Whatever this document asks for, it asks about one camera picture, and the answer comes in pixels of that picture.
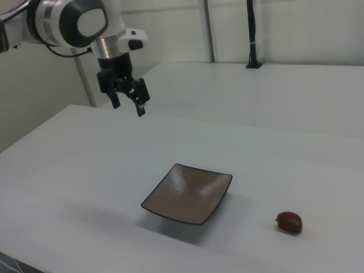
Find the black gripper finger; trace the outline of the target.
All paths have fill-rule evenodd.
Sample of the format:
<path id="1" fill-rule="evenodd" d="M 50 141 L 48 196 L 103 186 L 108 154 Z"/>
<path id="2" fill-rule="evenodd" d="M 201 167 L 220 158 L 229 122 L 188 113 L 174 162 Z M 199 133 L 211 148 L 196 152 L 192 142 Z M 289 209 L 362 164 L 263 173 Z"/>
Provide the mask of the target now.
<path id="1" fill-rule="evenodd" d="M 139 117 L 143 116 L 145 111 L 145 104 L 150 99 L 146 83 L 143 78 L 139 78 L 133 83 L 133 90 L 135 93 L 135 107 Z"/>
<path id="2" fill-rule="evenodd" d="M 118 88 L 113 84 L 110 83 L 109 88 L 108 88 L 108 96 L 111 100 L 111 104 L 113 106 L 114 109 L 117 109 L 120 107 L 120 101 L 118 98 Z"/>

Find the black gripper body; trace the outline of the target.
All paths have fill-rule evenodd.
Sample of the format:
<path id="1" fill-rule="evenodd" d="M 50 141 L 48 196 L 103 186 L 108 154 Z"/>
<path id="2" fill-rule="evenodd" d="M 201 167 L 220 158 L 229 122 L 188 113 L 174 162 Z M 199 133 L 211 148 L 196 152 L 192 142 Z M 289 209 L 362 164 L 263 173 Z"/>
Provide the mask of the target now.
<path id="1" fill-rule="evenodd" d="M 110 83 L 113 83 L 118 91 L 127 96 L 135 96 L 133 83 L 138 79 L 132 76 L 133 66 L 129 53 L 111 59 L 98 59 L 100 71 L 97 79 L 102 93 L 107 94 Z"/>

